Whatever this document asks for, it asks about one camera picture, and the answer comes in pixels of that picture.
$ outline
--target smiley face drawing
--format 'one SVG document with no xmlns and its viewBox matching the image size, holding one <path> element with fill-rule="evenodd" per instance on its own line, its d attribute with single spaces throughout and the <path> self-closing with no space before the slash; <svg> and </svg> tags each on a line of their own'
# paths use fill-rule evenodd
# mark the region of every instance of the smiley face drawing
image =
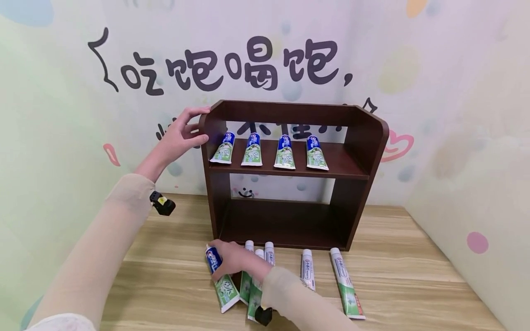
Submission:
<svg viewBox="0 0 530 331">
<path fill-rule="evenodd" d="M 254 198 L 255 197 L 255 194 L 252 192 L 252 190 L 247 191 L 246 188 L 243 188 L 243 193 L 241 193 L 241 191 L 238 191 L 237 193 L 242 198 Z"/>
</svg>

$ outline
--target white toothpaste cap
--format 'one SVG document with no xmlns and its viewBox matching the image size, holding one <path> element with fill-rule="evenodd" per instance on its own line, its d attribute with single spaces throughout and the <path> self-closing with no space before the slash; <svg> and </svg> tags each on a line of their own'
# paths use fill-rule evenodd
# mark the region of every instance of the white toothpaste cap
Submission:
<svg viewBox="0 0 530 331">
<path fill-rule="evenodd" d="M 263 252 L 263 250 L 261 248 L 256 249 L 256 253 L 255 254 L 258 255 L 260 258 L 265 260 L 265 253 Z"/>
</svg>

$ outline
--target shelf board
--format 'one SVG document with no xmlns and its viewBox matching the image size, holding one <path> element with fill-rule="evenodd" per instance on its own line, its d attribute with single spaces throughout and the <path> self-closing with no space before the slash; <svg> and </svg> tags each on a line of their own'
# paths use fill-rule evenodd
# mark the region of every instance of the shelf board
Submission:
<svg viewBox="0 0 530 331">
<path fill-rule="evenodd" d="M 232 152 L 232 164 L 209 162 L 209 170 L 234 174 L 272 175 L 272 176 L 298 176 L 319 178 L 349 178 L 368 180 L 368 174 L 357 164 L 344 149 L 343 144 L 322 142 L 322 151 L 328 164 L 329 171 L 311 169 L 306 167 L 307 152 L 304 141 L 293 141 L 293 157 L 295 170 L 274 168 L 276 159 L 277 140 L 261 140 L 261 159 L 263 166 L 241 166 L 246 148 L 246 139 L 236 139 Z"/>
<path fill-rule="evenodd" d="M 347 238 L 335 226 L 330 206 L 320 203 L 266 199 L 231 199 L 223 217 L 220 239 L 256 246 L 346 249 Z"/>
</svg>

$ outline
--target black wrist strap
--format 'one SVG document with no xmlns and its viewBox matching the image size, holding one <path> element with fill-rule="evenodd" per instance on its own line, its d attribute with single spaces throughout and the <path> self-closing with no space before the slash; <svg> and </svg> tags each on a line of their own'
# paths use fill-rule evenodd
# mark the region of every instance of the black wrist strap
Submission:
<svg viewBox="0 0 530 331">
<path fill-rule="evenodd" d="M 164 197 L 160 192 L 153 191 L 149 200 L 155 207 L 156 211 L 163 216 L 169 216 L 175 209 L 175 203 L 172 200 Z"/>
<path fill-rule="evenodd" d="M 272 321 L 272 308 L 269 307 L 269 308 L 264 310 L 261 306 L 259 306 L 256 309 L 256 313 L 254 315 L 254 318 L 256 319 L 256 321 L 259 324 L 261 324 L 263 326 L 269 325 L 270 321 Z"/>
</svg>

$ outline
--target hand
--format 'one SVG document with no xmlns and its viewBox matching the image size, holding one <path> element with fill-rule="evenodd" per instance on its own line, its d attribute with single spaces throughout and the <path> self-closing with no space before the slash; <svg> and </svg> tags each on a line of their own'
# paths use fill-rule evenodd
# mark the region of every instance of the hand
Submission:
<svg viewBox="0 0 530 331">
<path fill-rule="evenodd" d="M 156 183 L 164 169 L 190 148 L 200 146 L 208 141 L 207 135 L 196 132 L 198 124 L 188 124 L 195 116 L 207 114 L 210 107 L 186 108 L 169 126 L 162 140 L 147 155 L 134 171 Z"/>
<path fill-rule="evenodd" d="M 210 107 L 186 108 L 169 126 L 166 134 L 155 147 L 167 165 L 181 157 L 189 149 L 201 146 L 208 141 L 207 135 L 200 135 L 197 132 L 199 124 L 188 124 L 188 122 L 198 115 L 209 112 Z"/>
<path fill-rule="evenodd" d="M 235 274 L 239 271 L 246 271 L 259 282 L 263 282 L 272 269 L 272 265 L 267 261 L 235 242 L 227 243 L 215 239 L 208 245 L 215 247 L 223 259 L 221 266 L 211 275 L 214 282 L 224 275 Z"/>
</svg>

